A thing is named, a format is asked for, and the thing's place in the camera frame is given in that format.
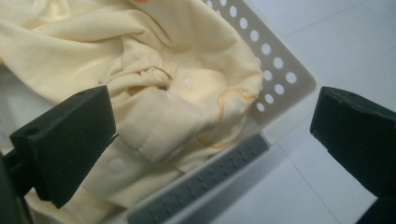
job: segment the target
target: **white plastic basket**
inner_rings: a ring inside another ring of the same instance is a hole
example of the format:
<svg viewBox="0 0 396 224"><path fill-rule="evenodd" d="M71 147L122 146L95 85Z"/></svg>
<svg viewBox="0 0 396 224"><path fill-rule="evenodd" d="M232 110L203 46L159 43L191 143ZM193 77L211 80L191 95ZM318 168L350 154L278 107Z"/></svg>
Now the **white plastic basket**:
<svg viewBox="0 0 396 224"><path fill-rule="evenodd" d="M317 81L248 0L202 1L234 27L257 57L264 82L260 97L251 109L248 124L250 128L246 135L257 131L262 132L266 143L272 145L313 111L312 105L318 98ZM268 145L262 144L262 147L265 147L262 148L262 152L268 149ZM144 216L166 213L169 209L166 204L167 199L173 195L177 197L180 186L188 186L194 183L194 180L199 184L202 181L202 173L209 170L209 167L217 166L224 170L221 161L226 157L232 157L235 151L239 151L241 158L244 157L242 155L244 152L241 152L239 147L225 149L199 168L153 193L134 208L108 223L128 223L128 217L139 216L142 215L141 213L145 213ZM157 223L155 218L151 221L137 223Z"/></svg>

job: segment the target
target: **shirt button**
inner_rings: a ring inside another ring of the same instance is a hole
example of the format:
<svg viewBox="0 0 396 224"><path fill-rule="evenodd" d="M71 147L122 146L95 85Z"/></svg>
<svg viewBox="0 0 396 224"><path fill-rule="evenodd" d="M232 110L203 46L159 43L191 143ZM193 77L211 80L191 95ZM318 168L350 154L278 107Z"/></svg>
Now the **shirt button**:
<svg viewBox="0 0 396 224"><path fill-rule="evenodd" d="M121 158L112 159L107 165L107 170L113 175L121 173L124 169L125 161Z"/></svg>
<svg viewBox="0 0 396 224"><path fill-rule="evenodd" d="M184 86L189 89L192 90L192 88L194 88L194 80L192 78L186 78L184 80Z"/></svg>

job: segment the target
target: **yellow fabric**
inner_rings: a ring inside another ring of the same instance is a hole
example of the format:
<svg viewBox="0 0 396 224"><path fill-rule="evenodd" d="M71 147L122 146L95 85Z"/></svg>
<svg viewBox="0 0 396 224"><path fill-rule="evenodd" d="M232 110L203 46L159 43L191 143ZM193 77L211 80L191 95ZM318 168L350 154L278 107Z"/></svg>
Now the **yellow fabric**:
<svg viewBox="0 0 396 224"><path fill-rule="evenodd" d="M118 139L60 211L29 196L65 223L101 222L218 153L262 84L246 43L199 0L0 0L0 58L54 103L108 86Z"/></svg>

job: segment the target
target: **floor tile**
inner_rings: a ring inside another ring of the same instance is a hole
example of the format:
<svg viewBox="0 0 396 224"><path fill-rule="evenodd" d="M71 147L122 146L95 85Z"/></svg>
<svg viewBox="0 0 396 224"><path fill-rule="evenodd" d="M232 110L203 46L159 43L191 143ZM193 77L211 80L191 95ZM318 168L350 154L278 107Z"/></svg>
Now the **floor tile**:
<svg viewBox="0 0 396 224"><path fill-rule="evenodd" d="M335 85L396 46L396 31L363 5L286 38L325 85Z"/></svg>
<svg viewBox="0 0 396 224"><path fill-rule="evenodd" d="M389 12L382 16L384 23L393 31L396 31L396 7L390 8Z"/></svg>
<svg viewBox="0 0 396 224"><path fill-rule="evenodd" d="M369 63L337 87L396 111L396 49Z"/></svg>
<svg viewBox="0 0 396 224"><path fill-rule="evenodd" d="M376 200L309 133L311 119L279 142L281 148L340 223L355 223Z"/></svg>
<svg viewBox="0 0 396 224"><path fill-rule="evenodd" d="M395 0L365 0L362 4L379 17L392 13L396 8Z"/></svg>
<svg viewBox="0 0 396 224"><path fill-rule="evenodd" d="M361 0L252 0L262 15L275 26L281 36L290 35L305 27L322 21Z"/></svg>

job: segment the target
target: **white tile floor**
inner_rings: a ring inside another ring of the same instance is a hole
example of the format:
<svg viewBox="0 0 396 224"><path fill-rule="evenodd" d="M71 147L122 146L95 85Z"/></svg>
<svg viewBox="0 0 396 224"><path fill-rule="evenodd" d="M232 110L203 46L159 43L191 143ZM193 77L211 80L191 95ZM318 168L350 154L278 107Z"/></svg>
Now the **white tile floor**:
<svg viewBox="0 0 396 224"><path fill-rule="evenodd" d="M321 85L396 111L396 0L251 1ZM285 160L212 223L359 220L375 196L309 133L311 119L273 149Z"/></svg>

